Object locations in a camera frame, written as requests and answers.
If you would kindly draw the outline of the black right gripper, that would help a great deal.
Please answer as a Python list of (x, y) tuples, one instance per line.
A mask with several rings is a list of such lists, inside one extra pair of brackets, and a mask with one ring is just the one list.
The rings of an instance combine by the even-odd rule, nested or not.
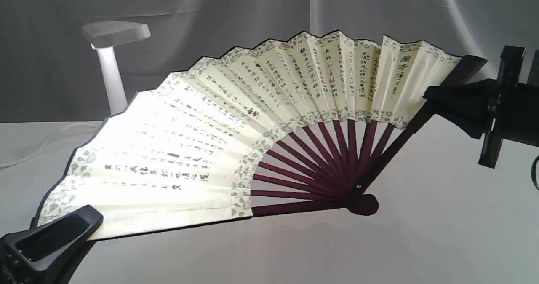
[(485, 135), (478, 163), (495, 168), (504, 140), (538, 146), (539, 88), (519, 81), (524, 47), (506, 45), (497, 79), (430, 86), (423, 98), (473, 139)]

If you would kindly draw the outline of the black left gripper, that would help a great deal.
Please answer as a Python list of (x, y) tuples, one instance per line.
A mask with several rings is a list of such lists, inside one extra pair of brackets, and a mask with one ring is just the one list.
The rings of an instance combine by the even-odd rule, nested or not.
[(55, 221), (8, 234), (0, 242), (0, 283), (34, 284), (31, 273), (59, 273), (59, 283), (69, 284), (96, 241), (87, 241), (102, 225), (103, 215), (90, 205)]

